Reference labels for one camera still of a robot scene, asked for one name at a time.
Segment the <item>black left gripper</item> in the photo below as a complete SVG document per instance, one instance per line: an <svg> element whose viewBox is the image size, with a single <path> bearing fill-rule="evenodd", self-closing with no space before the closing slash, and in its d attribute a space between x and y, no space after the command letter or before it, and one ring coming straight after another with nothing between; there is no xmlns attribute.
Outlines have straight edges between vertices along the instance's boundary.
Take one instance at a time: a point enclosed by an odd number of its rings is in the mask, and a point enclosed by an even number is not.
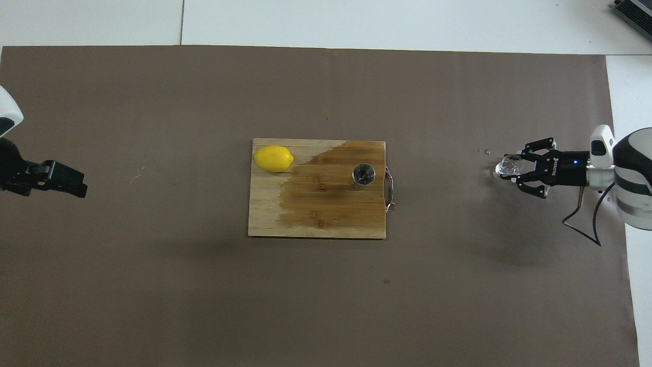
<svg viewBox="0 0 652 367"><path fill-rule="evenodd" d="M1 138L1 191L30 195L34 189L85 198L88 186L84 176L79 170L54 160L26 164L16 145Z"/></svg>

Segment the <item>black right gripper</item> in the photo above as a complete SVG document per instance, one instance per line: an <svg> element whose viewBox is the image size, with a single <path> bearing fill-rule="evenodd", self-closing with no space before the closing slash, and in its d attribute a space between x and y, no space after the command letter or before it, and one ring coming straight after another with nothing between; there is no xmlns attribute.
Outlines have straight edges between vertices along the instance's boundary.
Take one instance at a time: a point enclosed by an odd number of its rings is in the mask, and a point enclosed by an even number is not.
<svg viewBox="0 0 652 367"><path fill-rule="evenodd" d="M515 175L513 182L520 191L537 198L547 198L550 186L587 186L589 151L559 151L553 137L526 143L517 153L505 155L504 163L549 163L547 172Z"/></svg>

